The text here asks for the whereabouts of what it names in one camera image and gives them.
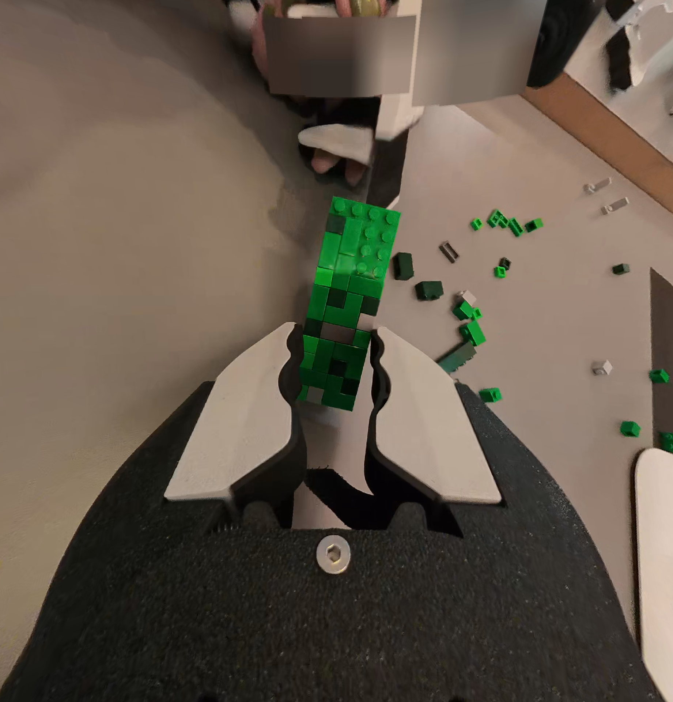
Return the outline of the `black rounded object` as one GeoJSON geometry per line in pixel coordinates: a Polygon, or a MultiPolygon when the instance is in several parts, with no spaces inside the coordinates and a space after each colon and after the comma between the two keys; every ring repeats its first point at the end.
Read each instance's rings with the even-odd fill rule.
{"type": "Polygon", "coordinates": [[[542,88],[563,73],[602,1],[547,1],[526,85],[542,88]]]}

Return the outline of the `brown wooden board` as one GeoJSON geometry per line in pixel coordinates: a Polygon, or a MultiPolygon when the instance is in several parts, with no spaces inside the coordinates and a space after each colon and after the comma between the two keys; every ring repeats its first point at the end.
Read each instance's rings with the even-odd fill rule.
{"type": "Polygon", "coordinates": [[[673,215],[673,162],[567,73],[522,97],[673,215]]]}

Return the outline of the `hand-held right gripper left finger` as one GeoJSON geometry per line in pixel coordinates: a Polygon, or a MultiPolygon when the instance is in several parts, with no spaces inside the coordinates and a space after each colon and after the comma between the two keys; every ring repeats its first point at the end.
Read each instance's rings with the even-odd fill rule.
{"type": "Polygon", "coordinates": [[[166,490],[168,501],[219,500],[238,513],[266,502],[292,516],[307,470],[297,409],[303,328],[282,324],[217,376],[166,490]]]}

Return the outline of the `grey desk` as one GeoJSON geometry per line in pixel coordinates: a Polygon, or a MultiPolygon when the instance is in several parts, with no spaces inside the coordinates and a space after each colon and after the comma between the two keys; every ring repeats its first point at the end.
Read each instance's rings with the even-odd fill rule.
{"type": "Polygon", "coordinates": [[[390,277],[378,327],[438,358],[469,288],[487,342],[454,389],[502,496],[454,500],[449,531],[394,507],[336,529],[337,576],[300,575],[289,700],[662,701],[625,619],[632,454],[649,433],[649,279],[609,272],[629,223],[583,182],[611,169],[521,98],[429,107],[402,176],[397,250],[446,300],[390,277]]]}

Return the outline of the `black block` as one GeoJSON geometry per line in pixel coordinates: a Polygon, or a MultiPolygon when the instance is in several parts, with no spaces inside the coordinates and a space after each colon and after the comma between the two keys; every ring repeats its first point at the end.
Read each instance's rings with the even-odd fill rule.
{"type": "Polygon", "coordinates": [[[608,61],[609,88],[612,92],[627,91],[633,85],[628,25],[619,29],[605,45],[608,61]]]}

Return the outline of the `white tray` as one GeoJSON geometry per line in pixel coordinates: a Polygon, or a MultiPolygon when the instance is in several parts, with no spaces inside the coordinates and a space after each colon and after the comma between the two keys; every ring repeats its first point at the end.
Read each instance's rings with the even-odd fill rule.
{"type": "Polygon", "coordinates": [[[635,469],[639,637],[646,669],[673,701],[673,454],[645,449],[635,469]]]}

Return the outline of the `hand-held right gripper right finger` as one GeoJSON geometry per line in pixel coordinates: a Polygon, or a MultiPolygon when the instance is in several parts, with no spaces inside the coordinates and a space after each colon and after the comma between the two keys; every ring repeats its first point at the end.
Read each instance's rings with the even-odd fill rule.
{"type": "Polygon", "coordinates": [[[454,379],[386,327],[371,337],[364,476],[391,503],[500,505],[503,496],[454,379]]]}

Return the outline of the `white plastic frame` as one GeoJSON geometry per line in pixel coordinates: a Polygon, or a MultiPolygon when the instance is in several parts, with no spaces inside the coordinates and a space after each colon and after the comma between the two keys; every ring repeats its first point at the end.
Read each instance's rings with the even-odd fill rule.
{"type": "Polygon", "coordinates": [[[612,92],[608,84],[609,108],[624,121],[636,121],[661,106],[673,119],[673,1],[607,1],[605,9],[615,24],[612,36],[630,27],[633,82],[624,92],[612,92]]]}

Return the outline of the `green brick figure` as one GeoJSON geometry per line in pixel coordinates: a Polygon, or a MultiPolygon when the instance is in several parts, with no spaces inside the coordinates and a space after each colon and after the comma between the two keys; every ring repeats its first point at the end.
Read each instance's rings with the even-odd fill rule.
{"type": "Polygon", "coordinates": [[[303,325],[300,399],[355,406],[401,214],[332,198],[303,325]]]}

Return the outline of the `long dark green plate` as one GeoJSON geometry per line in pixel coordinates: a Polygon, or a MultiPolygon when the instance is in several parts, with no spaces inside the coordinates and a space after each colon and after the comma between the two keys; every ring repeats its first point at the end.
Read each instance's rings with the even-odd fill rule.
{"type": "Polygon", "coordinates": [[[469,362],[477,353],[477,347],[470,341],[460,343],[437,359],[437,365],[446,373],[452,374],[469,362]]]}

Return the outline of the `dark grey strip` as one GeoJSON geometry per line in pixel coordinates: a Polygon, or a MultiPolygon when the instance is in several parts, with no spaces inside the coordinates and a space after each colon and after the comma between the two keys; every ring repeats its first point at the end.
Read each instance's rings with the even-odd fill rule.
{"type": "Polygon", "coordinates": [[[673,285],[655,269],[649,281],[654,445],[673,453],[673,285]]]}

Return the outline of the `scattered small green bricks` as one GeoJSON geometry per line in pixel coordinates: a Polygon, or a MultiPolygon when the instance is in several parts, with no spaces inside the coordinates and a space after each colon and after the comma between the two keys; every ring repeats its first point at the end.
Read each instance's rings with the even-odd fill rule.
{"type": "Polygon", "coordinates": [[[558,247],[551,258],[527,268],[517,265],[511,271],[513,263],[502,257],[493,269],[495,280],[510,277],[514,284],[532,286],[529,291],[495,288],[500,294],[495,313],[510,340],[492,330],[491,311],[457,298],[452,311],[462,322],[462,343],[472,342],[478,352],[490,337],[506,356],[518,350],[520,360],[512,363],[510,377],[540,401],[547,416],[569,424],[563,433],[578,435],[581,446],[590,447],[581,420],[592,431],[603,431],[612,420],[622,436],[654,442],[649,271],[656,268],[649,265],[649,254],[661,250],[639,250],[625,232],[612,239],[587,226],[563,234],[553,224],[551,234],[538,234],[544,228],[541,218],[521,224],[497,210],[487,224],[526,237],[533,253],[551,244],[558,247]],[[630,273],[614,275],[612,266],[620,263],[628,263],[630,273]],[[612,363],[612,373],[593,375],[592,363],[605,359],[612,363]]]}

